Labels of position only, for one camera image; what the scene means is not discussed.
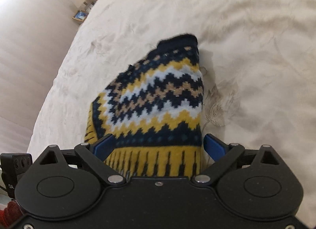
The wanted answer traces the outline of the gloved left hand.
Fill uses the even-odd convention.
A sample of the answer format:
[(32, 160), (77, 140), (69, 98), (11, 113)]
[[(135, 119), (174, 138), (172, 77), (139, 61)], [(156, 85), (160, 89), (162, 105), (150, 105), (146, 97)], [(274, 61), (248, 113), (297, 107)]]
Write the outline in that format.
[(9, 228), (12, 224), (17, 222), (23, 213), (19, 204), (16, 201), (10, 201), (6, 206), (1, 204), (0, 223), (1, 228)]

